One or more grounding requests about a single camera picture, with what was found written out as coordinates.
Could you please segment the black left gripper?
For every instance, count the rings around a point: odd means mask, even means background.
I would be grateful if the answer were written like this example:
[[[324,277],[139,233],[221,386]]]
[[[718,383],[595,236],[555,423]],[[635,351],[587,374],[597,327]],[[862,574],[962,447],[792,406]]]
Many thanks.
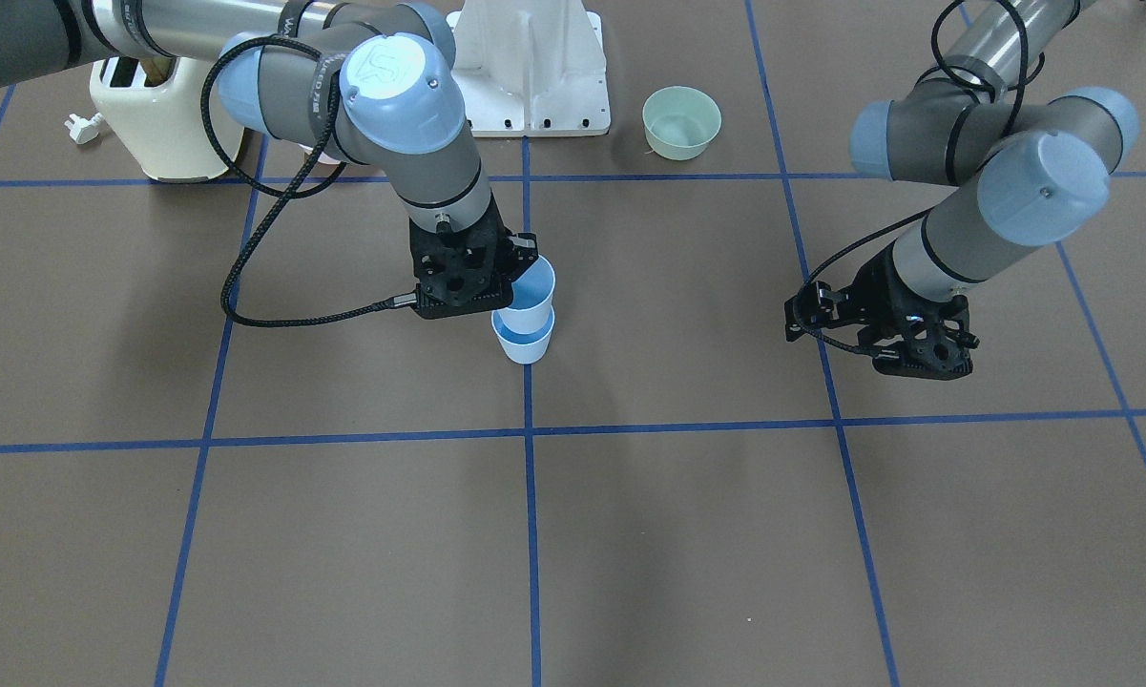
[[[894,252],[882,251],[861,266],[843,291],[829,284],[804,284],[786,302],[785,339],[793,343],[811,336],[829,343],[823,329],[833,329],[833,319],[843,325],[870,327],[873,335],[909,335],[925,330],[925,300],[897,274]]]

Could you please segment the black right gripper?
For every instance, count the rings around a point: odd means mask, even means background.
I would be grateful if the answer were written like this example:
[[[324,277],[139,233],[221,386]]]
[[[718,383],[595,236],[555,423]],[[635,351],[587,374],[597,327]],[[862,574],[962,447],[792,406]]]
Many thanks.
[[[410,223],[410,252],[423,287],[485,287],[493,278],[515,281],[539,257],[536,235],[508,231],[494,201],[468,229],[426,231]]]

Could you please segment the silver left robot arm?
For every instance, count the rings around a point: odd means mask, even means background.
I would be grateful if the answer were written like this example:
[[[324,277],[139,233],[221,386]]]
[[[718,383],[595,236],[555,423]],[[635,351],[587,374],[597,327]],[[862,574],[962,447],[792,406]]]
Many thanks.
[[[995,1],[952,47],[931,38],[934,64],[906,96],[865,106],[850,135],[857,173],[950,196],[892,225],[894,242],[843,290],[804,280],[787,300],[787,339],[877,360],[970,351],[967,292],[1100,212],[1141,134],[1135,103],[1102,87],[1025,101],[1047,44],[1088,7]]]

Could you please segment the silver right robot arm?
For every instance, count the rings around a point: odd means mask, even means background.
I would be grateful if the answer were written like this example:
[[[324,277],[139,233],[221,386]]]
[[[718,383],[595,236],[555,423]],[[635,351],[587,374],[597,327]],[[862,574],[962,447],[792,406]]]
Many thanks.
[[[515,281],[536,239],[500,220],[453,77],[456,42],[419,1],[0,1],[0,88],[116,56],[211,62],[245,128],[384,171],[421,290],[462,302]]]

